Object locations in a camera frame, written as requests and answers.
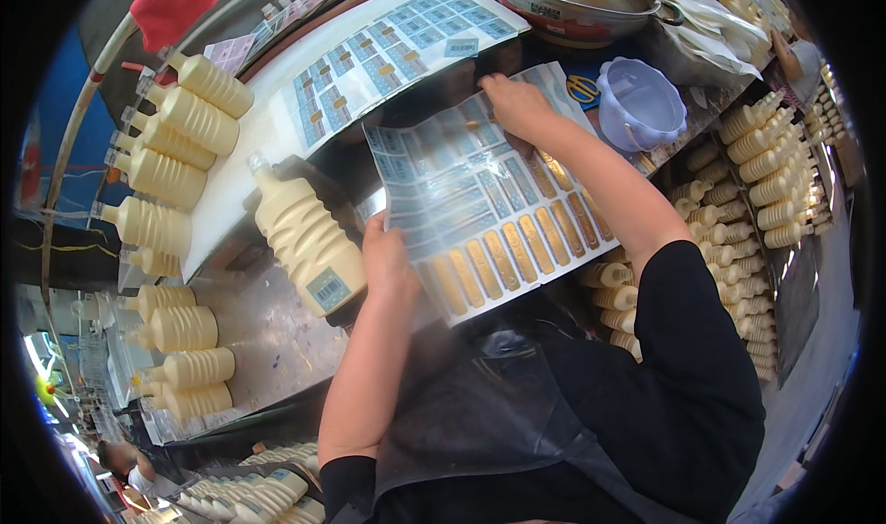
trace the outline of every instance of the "black apron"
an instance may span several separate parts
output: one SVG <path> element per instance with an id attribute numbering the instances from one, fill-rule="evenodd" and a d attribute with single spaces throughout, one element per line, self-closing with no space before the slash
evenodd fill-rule
<path id="1" fill-rule="evenodd" d="M 634 491 L 566 403 L 535 341 L 506 330 L 488 335 L 480 349 L 481 357 L 428 385 L 397 415 L 378 448 L 374 498 L 354 500 L 330 524 L 366 521 L 378 499 L 400 486 L 560 462 L 645 522 L 695 522 Z"/>

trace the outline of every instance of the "metal basin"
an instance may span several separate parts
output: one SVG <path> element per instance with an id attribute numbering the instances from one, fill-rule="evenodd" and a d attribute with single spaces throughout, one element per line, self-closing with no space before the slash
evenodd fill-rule
<path id="1" fill-rule="evenodd" d="M 519 13 L 545 40 L 575 48 L 601 48 L 646 25 L 649 17 L 683 23 L 679 9 L 661 0 L 498 0 Z M 666 5 L 673 18 L 656 13 Z"/>

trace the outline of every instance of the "floor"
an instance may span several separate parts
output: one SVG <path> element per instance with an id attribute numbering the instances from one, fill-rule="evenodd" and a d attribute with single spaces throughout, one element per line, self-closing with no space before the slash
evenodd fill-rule
<path id="1" fill-rule="evenodd" d="M 835 226 L 821 236 L 815 254 L 819 267 L 818 319 L 783 386 L 779 388 L 778 381 L 773 380 L 764 387 L 766 437 L 757 468 L 730 519 L 772 495 L 818 425 L 858 343 L 859 318 L 852 308 L 850 282 L 849 219 L 840 186 L 835 188 L 833 205 Z"/>

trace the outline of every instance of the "wire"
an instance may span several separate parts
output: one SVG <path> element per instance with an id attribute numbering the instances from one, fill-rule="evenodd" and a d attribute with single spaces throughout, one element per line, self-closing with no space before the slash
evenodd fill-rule
<path id="1" fill-rule="evenodd" d="M 21 247 L 23 250 L 28 250 L 28 251 L 38 251 L 38 250 L 43 249 L 43 245 L 31 247 L 29 245 L 25 245 L 24 243 L 16 242 L 16 244 L 18 244 L 18 246 Z M 66 246 L 53 245 L 52 246 L 52 249 L 55 251 L 85 251 L 85 250 L 92 250 L 95 248 L 99 248 L 100 250 L 104 251 L 106 254 L 108 254 L 114 258 L 117 258 L 116 253 L 114 253 L 113 251 L 107 250 L 105 247 L 98 245 L 97 243 L 93 243 L 92 245 L 66 245 Z"/>

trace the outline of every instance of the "person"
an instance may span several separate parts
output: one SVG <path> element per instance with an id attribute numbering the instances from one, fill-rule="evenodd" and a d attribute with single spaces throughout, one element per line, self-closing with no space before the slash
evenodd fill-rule
<path id="1" fill-rule="evenodd" d="M 363 241 L 368 295 L 320 424 L 328 522 L 725 521 L 765 411 L 686 224 L 537 87 L 500 74 L 479 86 L 506 131 L 570 170 L 624 246 L 641 276 L 642 363 L 534 319 L 493 328 L 477 357 L 398 404 L 421 285 L 403 231 L 376 215 Z"/>
<path id="2" fill-rule="evenodd" d="M 96 453 L 105 470 L 144 496 L 168 497 L 178 490 L 178 484 L 158 472 L 135 445 L 100 441 Z"/>
<path id="3" fill-rule="evenodd" d="M 794 11 L 790 12 L 790 23 L 797 36 L 792 44 L 775 28 L 769 31 L 778 65 L 773 65 L 773 71 L 766 77 L 773 91 L 785 92 L 785 101 L 805 113 L 813 105 L 821 82 L 821 52 L 813 43 L 812 33 Z"/>

